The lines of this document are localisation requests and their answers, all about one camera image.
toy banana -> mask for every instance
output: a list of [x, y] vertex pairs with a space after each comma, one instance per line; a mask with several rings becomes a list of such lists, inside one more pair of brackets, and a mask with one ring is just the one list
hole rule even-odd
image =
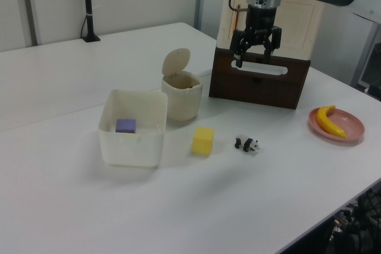
[[323, 106], [318, 109], [316, 113], [316, 120], [321, 128], [323, 128], [327, 133], [339, 137], [346, 138], [346, 134], [344, 130], [342, 130], [339, 126], [329, 120], [327, 113], [336, 108], [334, 105], [331, 106]]

panda figurine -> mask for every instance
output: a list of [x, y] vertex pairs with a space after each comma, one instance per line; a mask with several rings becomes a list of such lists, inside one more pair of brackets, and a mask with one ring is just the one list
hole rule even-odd
[[241, 146], [243, 146], [245, 152], [249, 152], [249, 150], [255, 151], [260, 148], [258, 140], [254, 141], [246, 135], [238, 135], [236, 137], [235, 148], [239, 149]]

white table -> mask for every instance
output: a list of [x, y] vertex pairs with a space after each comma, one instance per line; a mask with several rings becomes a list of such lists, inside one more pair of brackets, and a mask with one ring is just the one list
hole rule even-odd
[[[295, 111], [209, 98], [215, 41], [193, 28], [101, 39], [0, 54], [2, 253], [278, 253], [381, 178], [381, 103], [369, 96], [311, 68]], [[157, 170], [105, 164], [97, 104], [115, 87], [159, 87], [165, 55], [180, 46], [191, 49], [187, 70], [204, 73], [197, 119], [167, 122]], [[26, 78], [23, 91], [47, 110], [7, 96], [20, 99]], [[362, 141], [333, 142], [308, 127], [309, 112], [328, 104], [362, 120]], [[15, 127], [18, 105], [29, 113], [21, 123], [34, 123]], [[207, 158], [190, 152], [196, 126], [216, 131]], [[237, 134], [255, 136], [260, 152], [235, 149]]]

yellow block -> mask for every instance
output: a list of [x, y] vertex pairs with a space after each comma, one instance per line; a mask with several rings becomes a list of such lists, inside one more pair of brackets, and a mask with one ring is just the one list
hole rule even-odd
[[212, 151], [214, 129], [206, 127], [196, 127], [195, 135], [193, 136], [192, 152], [203, 155], [209, 155]]

purple cube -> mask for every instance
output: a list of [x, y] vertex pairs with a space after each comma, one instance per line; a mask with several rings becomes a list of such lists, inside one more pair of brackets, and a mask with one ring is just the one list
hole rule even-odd
[[115, 132], [136, 133], [135, 119], [117, 119], [117, 127]]

